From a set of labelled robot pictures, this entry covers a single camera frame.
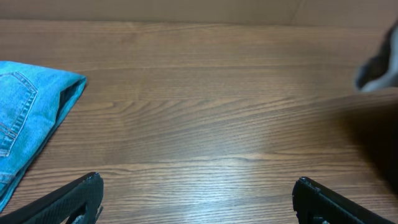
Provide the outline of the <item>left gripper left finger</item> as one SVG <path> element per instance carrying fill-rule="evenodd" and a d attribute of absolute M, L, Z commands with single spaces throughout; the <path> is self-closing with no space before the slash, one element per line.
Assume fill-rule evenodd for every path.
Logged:
<path fill-rule="evenodd" d="M 1 217 L 4 224 L 95 224 L 103 207 L 104 182 L 90 172 Z"/>

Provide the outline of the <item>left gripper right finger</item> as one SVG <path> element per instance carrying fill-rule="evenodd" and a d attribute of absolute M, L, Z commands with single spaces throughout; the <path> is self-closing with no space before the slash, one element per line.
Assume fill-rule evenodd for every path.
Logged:
<path fill-rule="evenodd" d="M 308 177 L 296 181 L 292 203 L 300 224 L 394 224 Z"/>

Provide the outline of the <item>beige cotton shorts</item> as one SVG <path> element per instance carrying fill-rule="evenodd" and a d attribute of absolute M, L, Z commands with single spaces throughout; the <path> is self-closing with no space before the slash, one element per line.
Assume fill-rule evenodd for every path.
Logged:
<path fill-rule="evenodd" d="M 397 88 L 397 21 L 386 32 L 377 53 L 359 68 L 354 84 L 361 92 Z"/>

